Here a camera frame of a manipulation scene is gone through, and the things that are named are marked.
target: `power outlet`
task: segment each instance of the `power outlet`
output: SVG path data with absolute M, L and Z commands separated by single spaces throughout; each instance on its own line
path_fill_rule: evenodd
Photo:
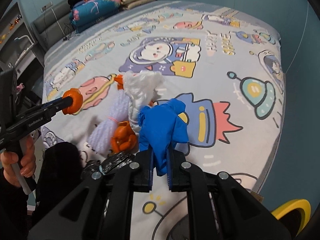
M 41 12 L 47 10 L 47 9 L 48 9 L 49 7 L 51 7 L 52 5 L 53 5 L 52 2 L 47 3 L 45 6 L 43 6 L 43 7 L 41 8 Z

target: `cartoon print bed sheet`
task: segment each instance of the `cartoon print bed sheet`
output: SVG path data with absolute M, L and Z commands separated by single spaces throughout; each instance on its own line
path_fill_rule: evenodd
M 77 87 L 84 105 L 42 127 L 45 147 L 70 141 L 85 149 L 108 117 L 115 73 L 160 71 L 165 83 L 155 104 L 170 98 L 186 104 L 179 116 L 189 142 L 177 149 L 204 171 L 227 171 L 258 191 L 283 122 L 279 38 L 247 14 L 199 3 L 157 1 L 107 19 L 46 55 L 43 102 Z M 166 176 L 154 177 L 150 194 L 134 195 L 131 239 L 187 239 L 187 229 L 186 196 L 169 192 Z

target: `silver bolt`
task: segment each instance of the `silver bolt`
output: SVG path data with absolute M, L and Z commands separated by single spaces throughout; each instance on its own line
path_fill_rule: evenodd
M 219 177 L 221 179 L 227 179 L 229 177 L 229 174 L 224 172 L 224 171 L 222 171 L 222 172 L 219 173 Z
M 130 163 L 129 164 L 129 167 L 131 168 L 131 169 L 133 169 L 133 170 L 135 170 L 135 169 L 137 169 L 137 168 L 139 168 L 139 163 L 137 163 L 137 162 L 133 162 L 133 163 Z
M 96 171 L 96 172 L 92 173 L 91 178 L 100 179 L 101 178 L 101 173 Z
M 181 163 L 181 167 L 184 169 L 189 169 L 189 168 L 191 168 L 191 163 L 183 162 L 183 163 Z

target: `headboard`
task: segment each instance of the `headboard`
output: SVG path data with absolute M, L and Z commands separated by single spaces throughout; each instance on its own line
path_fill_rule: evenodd
M 39 18 L 30 24 L 36 39 L 45 51 L 48 51 L 57 41 L 74 31 L 70 24 L 69 13 L 68 0 L 63 0 L 45 10 Z

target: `yellow chair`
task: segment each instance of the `yellow chair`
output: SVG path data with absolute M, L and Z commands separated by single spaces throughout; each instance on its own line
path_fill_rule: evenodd
M 310 220 L 311 206 L 308 200 L 293 199 L 271 212 L 290 231 L 292 238 L 306 226 Z

